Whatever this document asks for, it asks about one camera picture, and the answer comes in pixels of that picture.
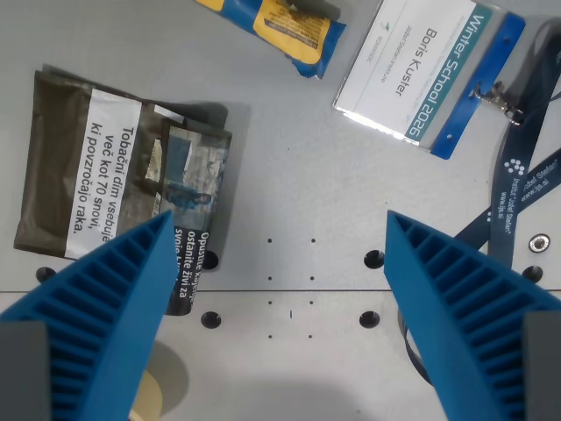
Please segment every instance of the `screw hole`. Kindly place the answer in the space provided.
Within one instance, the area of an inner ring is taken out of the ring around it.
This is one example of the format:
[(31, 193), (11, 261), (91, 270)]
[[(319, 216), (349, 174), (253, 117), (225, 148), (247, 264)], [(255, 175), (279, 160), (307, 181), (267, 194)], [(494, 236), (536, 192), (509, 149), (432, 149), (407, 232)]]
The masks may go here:
[(218, 267), (218, 263), (220, 260), (216, 253), (207, 250), (207, 253), (204, 255), (204, 260), (202, 261), (202, 268), (204, 270), (212, 270)]
[(56, 271), (54, 269), (48, 268), (47, 266), (39, 268), (37, 269), (37, 272), (35, 272), (35, 277), (37, 278), (39, 283), (43, 283), (55, 275)]
[(543, 269), (539, 266), (529, 266), (524, 269), (522, 272), (522, 276), (526, 279), (529, 279), (533, 283), (538, 283), (542, 279), (543, 276)]
[(381, 252), (380, 250), (372, 250), (365, 256), (365, 265), (369, 269), (380, 269), (384, 266), (385, 257), (384, 252)]
[(207, 329), (216, 329), (222, 323), (222, 318), (214, 311), (207, 311), (201, 316), (201, 323)]
[(528, 243), (528, 248), (532, 253), (543, 253), (550, 247), (551, 239), (547, 234), (537, 234)]
[(376, 311), (365, 311), (359, 318), (359, 323), (365, 329), (373, 329), (380, 322), (380, 316)]

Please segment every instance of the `lanyard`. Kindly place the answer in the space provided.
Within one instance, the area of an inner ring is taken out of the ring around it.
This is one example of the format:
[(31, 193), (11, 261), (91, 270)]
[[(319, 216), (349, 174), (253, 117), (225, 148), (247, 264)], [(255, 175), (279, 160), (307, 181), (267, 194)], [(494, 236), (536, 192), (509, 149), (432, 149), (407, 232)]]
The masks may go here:
[(495, 163), (487, 253), (508, 268), (512, 266), (516, 221), (528, 180), (528, 167), (561, 75), (560, 52), (561, 35), (556, 35), (548, 41), (522, 92), (519, 107), (523, 111), (523, 121), (508, 127)]
[[(508, 268), (512, 266), (518, 213), (561, 184), (561, 148), (528, 172), (548, 106), (561, 97), (561, 93), (552, 96), (560, 76), (561, 34), (558, 34), (549, 39), (522, 93), (519, 105), (522, 112), (507, 107), (513, 124), (501, 142), (495, 163), (491, 206), (456, 236), (476, 250), (488, 241), (488, 254)], [(401, 313), (399, 325), (409, 359), (430, 384), (421, 358), (408, 342), (408, 328)]]

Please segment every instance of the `lanyard clip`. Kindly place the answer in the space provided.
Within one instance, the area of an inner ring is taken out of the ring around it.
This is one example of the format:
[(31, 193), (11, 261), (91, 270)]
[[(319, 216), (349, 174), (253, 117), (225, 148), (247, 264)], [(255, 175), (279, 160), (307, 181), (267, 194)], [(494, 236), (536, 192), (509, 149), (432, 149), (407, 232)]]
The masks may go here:
[(501, 110), (504, 115), (507, 116), (508, 121), (511, 124), (520, 125), (522, 123), (524, 113), (507, 102), (507, 99), (502, 93), (501, 81), (495, 83), (491, 90), (486, 94), (481, 93), (481, 82), (477, 82), (475, 87), (473, 88), (473, 94), (481, 101), (491, 103), (499, 110)]

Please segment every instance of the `metal plate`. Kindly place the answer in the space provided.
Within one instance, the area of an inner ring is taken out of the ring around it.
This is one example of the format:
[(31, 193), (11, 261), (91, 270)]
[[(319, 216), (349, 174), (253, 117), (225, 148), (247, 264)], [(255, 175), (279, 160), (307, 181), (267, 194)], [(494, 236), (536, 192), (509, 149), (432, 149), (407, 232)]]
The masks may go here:
[[(0, 294), (0, 311), (21, 296)], [(359, 324), (368, 310), (373, 329)], [(216, 329), (202, 326), (206, 311), (221, 316)], [(201, 292), (193, 313), (164, 317), (147, 370), (162, 421), (446, 419), (390, 292)]]
[[(479, 107), (452, 159), (441, 161), (338, 115), (330, 104), (378, 2), (333, 3), (348, 28), (318, 81), (300, 77), (279, 51), (191, 1), (4, 2), (0, 290), (31, 289), (36, 268), (67, 264), (12, 249), (33, 71), (44, 63), (142, 97), (228, 108), (235, 140), (210, 243), (220, 266), (203, 275), (200, 289), (387, 289), (382, 271), (367, 269), (363, 257), (383, 249), (388, 209), (450, 234), (477, 216), (489, 203), (504, 117)], [(553, 0), (508, 5), (561, 13)], [(561, 102), (554, 103), (535, 161), (558, 147), (559, 112)], [(561, 194), (552, 192), (522, 214), (517, 232), (514, 268), (539, 264), (549, 289), (561, 288), (554, 275), (561, 225), (549, 211), (560, 204)], [(551, 247), (535, 255), (528, 240), (538, 232), (551, 237)]]

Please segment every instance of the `white label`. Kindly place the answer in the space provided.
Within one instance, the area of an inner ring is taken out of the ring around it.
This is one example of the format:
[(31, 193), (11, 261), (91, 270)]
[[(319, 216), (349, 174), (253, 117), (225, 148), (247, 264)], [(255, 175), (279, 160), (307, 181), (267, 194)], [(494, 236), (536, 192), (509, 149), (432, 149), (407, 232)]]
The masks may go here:
[(404, 139), (475, 3), (386, 0), (335, 107)]
[(79, 259), (115, 237), (141, 108), (92, 90), (65, 257)]
[(160, 107), (159, 105), (154, 105), (154, 112), (157, 112), (158, 114), (160, 114), (161, 116), (164, 116), (166, 118), (170, 118), (173, 121), (176, 121), (177, 123), (179, 123), (180, 125), (182, 125), (183, 120), (185, 120), (185, 118), (183, 116), (180, 116), (176, 112), (173, 112), (173, 111), (168, 110), (166, 108)]

